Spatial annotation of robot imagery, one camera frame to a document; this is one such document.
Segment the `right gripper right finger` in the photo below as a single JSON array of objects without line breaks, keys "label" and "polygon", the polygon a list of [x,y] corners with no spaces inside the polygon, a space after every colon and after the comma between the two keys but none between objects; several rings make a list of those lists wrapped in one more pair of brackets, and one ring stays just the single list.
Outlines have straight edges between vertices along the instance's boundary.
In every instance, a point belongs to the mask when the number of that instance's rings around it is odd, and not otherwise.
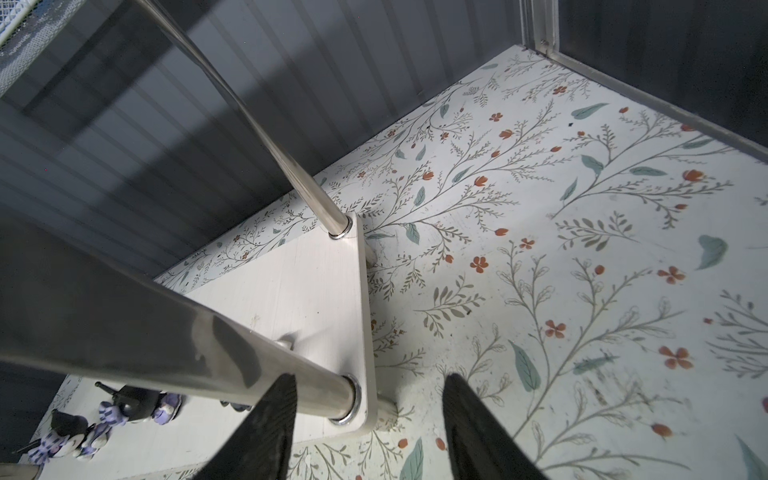
[{"label": "right gripper right finger", "polygon": [[445,379],[442,411],[455,479],[546,479],[456,373]]}]

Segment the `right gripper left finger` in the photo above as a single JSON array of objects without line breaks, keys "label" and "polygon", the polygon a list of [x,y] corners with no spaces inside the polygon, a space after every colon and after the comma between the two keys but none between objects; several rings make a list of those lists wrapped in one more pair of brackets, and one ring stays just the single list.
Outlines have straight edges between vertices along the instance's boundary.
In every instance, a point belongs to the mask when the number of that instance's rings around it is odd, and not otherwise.
[{"label": "right gripper left finger", "polygon": [[194,479],[285,479],[296,415],[296,378],[283,374]]}]

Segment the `black purple toy figure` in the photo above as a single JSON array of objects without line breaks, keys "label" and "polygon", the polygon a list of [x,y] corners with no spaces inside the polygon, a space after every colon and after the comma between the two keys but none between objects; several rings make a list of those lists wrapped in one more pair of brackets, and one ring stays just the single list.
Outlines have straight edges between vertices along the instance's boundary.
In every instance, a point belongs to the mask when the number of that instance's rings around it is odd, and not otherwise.
[{"label": "black purple toy figure", "polygon": [[110,401],[102,401],[98,408],[100,421],[110,426],[148,420],[166,425],[177,417],[183,405],[180,394],[128,385],[115,390],[100,381],[96,381],[95,386],[111,397]]},{"label": "black purple toy figure", "polygon": [[90,460],[108,443],[111,431],[109,423],[90,423],[83,416],[54,410],[48,433],[17,450],[17,453],[38,466],[67,456]]}]

